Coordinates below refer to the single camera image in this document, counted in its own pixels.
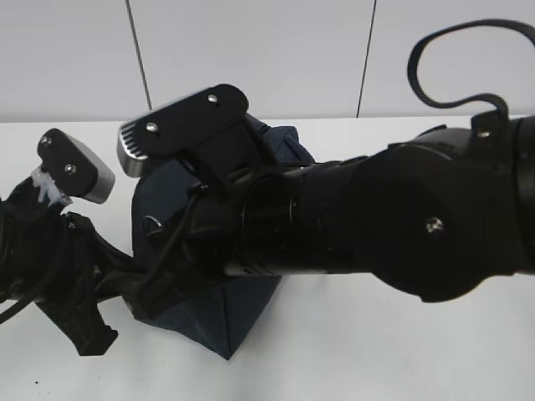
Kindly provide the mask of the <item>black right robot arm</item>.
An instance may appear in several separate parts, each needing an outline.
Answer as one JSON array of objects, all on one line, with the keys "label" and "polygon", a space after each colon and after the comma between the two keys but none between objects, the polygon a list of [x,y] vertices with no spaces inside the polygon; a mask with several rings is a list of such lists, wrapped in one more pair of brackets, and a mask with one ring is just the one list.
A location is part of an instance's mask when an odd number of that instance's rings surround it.
[{"label": "black right robot arm", "polygon": [[444,302],[534,271],[534,120],[440,127],[370,157],[196,192],[135,292],[156,317],[229,277],[371,273]]}]

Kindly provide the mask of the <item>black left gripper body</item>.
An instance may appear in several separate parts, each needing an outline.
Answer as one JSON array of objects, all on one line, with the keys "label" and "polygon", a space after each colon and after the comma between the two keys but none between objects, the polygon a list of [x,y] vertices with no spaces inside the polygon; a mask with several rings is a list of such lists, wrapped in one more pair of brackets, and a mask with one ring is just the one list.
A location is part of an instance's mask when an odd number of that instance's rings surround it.
[{"label": "black left gripper body", "polygon": [[1,300],[96,306],[131,289],[143,271],[109,244],[91,220],[67,212],[53,180],[29,176],[1,201]]}]

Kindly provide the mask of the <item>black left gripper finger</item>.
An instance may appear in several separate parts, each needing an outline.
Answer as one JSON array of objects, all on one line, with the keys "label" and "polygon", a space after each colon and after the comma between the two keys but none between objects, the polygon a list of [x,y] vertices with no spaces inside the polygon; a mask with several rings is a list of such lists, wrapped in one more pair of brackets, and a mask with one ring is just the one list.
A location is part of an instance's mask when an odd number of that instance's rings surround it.
[{"label": "black left gripper finger", "polygon": [[104,323],[94,302],[52,304],[38,302],[38,308],[74,345],[81,357],[104,355],[118,332]]}]

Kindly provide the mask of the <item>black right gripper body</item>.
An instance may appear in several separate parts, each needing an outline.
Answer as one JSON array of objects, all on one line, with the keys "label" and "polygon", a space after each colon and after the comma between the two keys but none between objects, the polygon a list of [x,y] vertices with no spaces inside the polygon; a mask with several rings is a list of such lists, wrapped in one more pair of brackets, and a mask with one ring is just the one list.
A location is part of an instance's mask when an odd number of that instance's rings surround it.
[{"label": "black right gripper body", "polygon": [[157,160],[146,175],[177,160],[196,179],[188,201],[163,228],[150,234],[156,256],[137,286],[137,317],[158,318],[167,309],[226,280],[244,236],[252,190],[279,178],[301,160],[297,130],[240,120],[177,155]]}]

